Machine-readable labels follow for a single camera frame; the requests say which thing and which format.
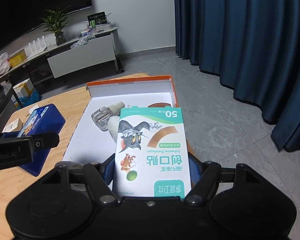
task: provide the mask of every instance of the open box tray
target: open box tray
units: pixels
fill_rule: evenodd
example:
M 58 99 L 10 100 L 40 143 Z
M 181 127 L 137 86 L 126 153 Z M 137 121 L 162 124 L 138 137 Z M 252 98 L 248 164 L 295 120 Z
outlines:
M 101 131 L 91 118 L 91 114 L 103 106 L 122 101 L 125 107 L 148 107 L 155 103 L 178 107 L 171 76 L 106 80 L 87 85 L 91 100 L 72 135 L 63 161 L 103 163 L 115 153 L 116 143 L 109 131 Z

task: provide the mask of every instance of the green ball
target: green ball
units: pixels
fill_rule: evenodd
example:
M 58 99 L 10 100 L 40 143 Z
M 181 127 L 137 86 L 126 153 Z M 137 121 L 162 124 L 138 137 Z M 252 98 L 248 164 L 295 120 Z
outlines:
M 135 180 L 137 177 L 137 172 L 136 171 L 130 171 L 128 174 L 127 174 L 127 180 L 128 181 L 133 181 Z

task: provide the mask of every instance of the number 50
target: number 50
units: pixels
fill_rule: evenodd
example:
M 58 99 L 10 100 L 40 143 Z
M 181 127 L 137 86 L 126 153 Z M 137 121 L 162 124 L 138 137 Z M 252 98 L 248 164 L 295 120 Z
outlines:
M 166 111 L 166 117 L 177 117 L 177 111 L 172 111 L 172 114 L 170 111 Z

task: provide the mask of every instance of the bottle cap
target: bottle cap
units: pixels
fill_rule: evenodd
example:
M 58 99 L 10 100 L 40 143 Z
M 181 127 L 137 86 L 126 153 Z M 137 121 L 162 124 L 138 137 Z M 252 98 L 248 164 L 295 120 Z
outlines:
M 109 105 L 108 107 L 110 108 L 110 110 L 112 111 L 112 113 L 114 115 L 118 115 L 119 112 L 120 112 L 120 110 L 121 110 L 121 108 L 124 108 L 125 105 L 124 105 L 123 102 L 119 102 L 119 103 L 116 103 L 114 105 Z

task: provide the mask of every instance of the curtain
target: curtain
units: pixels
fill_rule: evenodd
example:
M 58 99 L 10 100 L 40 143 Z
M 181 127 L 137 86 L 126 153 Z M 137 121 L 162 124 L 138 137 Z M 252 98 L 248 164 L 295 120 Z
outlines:
M 220 76 L 300 149 L 300 0 L 175 0 L 176 54 Z

